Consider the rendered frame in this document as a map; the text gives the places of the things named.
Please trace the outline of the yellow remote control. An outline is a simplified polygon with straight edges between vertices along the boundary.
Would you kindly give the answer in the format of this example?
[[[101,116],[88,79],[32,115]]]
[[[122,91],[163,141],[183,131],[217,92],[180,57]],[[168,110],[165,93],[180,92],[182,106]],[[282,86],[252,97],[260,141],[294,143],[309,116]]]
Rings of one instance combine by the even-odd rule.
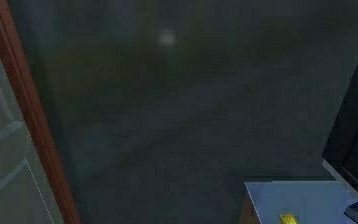
[[[292,214],[280,214],[279,219],[281,224],[298,224],[295,216]]]

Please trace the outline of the blue table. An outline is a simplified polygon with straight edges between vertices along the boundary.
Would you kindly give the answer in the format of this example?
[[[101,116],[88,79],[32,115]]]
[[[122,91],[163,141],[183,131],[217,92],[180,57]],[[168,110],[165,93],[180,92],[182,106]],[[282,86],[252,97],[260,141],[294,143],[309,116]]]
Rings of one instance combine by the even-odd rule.
[[[358,224],[358,196],[337,181],[246,182],[239,224]]]

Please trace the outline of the black television set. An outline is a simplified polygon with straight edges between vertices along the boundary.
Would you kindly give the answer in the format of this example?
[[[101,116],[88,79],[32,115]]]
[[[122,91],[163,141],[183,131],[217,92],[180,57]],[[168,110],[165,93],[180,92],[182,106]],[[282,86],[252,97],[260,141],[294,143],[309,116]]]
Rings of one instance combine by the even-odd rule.
[[[325,169],[354,198],[344,214],[358,224],[358,62],[322,152]]]

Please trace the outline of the red-brown window frame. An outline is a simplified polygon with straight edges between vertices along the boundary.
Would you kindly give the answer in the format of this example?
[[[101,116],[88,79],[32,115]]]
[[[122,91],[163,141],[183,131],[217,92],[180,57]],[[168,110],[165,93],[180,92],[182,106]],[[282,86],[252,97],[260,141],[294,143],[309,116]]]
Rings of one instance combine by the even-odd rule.
[[[65,224],[82,224],[6,0],[0,0],[0,59]]]

